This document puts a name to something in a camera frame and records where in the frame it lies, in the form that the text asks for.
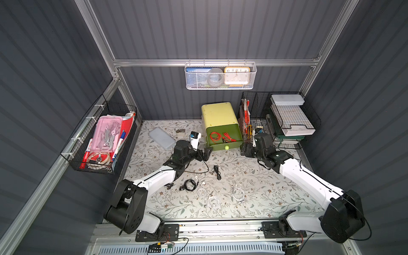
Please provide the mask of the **red earphones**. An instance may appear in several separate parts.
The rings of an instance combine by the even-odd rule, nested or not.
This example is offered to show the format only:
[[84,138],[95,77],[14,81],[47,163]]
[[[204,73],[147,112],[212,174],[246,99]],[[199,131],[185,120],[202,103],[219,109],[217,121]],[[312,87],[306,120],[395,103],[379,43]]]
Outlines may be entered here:
[[224,132],[222,137],[223,143],[237,142],[236,139],[232,138],[229,133]]
[[214,144],[222,139],[222,135],[218,132],[212,132],[209,137]]

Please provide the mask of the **green top drawer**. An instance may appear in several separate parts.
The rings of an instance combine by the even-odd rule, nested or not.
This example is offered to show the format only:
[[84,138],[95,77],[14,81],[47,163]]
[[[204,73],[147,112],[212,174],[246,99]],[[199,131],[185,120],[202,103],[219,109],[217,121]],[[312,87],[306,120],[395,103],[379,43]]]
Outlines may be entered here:
[[243,137],[238,124],[210,126],[206,129],[206,144],[213,151],[239,148]]

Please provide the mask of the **green yellow drawer cabinet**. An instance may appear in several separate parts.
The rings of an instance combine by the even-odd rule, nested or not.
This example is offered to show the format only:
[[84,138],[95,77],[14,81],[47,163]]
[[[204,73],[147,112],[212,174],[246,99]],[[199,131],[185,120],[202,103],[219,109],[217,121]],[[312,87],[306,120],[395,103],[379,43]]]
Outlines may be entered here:
[[239,148],[243,144],[238,119],[229,102],[201,107],[206,146],[214,151]]

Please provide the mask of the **black earphones near left arm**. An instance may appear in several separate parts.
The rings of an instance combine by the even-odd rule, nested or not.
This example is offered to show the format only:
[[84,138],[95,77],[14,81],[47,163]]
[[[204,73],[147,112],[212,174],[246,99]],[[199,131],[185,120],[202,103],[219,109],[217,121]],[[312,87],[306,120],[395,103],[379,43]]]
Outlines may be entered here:
[[174,183],[173,183],[173,182],[168,183],[168,184],[165,185],[165,187],[166,187],[168,190],[170,190],[170,189],[172,189],[172,188],[174,187]]

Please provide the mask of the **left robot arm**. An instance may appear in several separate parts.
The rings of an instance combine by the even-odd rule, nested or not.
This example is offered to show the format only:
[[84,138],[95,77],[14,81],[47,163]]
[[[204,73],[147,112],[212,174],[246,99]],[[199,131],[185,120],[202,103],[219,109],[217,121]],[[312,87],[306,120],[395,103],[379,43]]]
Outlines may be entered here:
[[174,153],[157,171],[139,180],[124,179],[117,184],[104,219],[127,234],[142,231],[161,237],[164,221],[145,212],[148,197],[176,181],[190,162],[206,162],[212,151],[210,147],[204,150],[194,149],[186,140],[177,141]]

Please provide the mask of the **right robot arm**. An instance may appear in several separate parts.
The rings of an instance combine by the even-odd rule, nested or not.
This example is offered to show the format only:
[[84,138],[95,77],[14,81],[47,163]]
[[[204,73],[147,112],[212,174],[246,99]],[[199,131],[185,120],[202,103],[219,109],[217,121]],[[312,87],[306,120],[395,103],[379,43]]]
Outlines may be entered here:
[[313,197],[321,212],[299,212],[291,209],[278,219],[281,235],[291,232],[324,233],[336,243],[344,243],[359,230],[369,226],[361,197],[353,190],[344,191],[323,180],[304,167],[301,162],[284,150],[277,150],[272,137],[258,133],[252,143],[243,143],[241,155],[255,158],[258,164],[280,174]]

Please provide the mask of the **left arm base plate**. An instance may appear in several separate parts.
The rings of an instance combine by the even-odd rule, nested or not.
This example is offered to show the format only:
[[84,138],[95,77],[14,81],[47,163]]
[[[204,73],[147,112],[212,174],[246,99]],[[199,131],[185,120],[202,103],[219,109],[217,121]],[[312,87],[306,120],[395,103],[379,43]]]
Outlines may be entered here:
[[165,242],[177,241],[179,238],[180,226],[178,224],[164,224],[151,234],[145,231],[137,231],[136,242]]

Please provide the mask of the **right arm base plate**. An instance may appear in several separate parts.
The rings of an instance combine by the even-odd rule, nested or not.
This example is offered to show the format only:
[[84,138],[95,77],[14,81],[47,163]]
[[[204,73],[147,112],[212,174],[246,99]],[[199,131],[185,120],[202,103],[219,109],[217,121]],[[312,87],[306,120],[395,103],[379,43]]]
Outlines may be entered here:
[[260,231],[266,239],[277,238],[306,238],[306,231],[295,231],[286,223],[277,221],[262,222]]

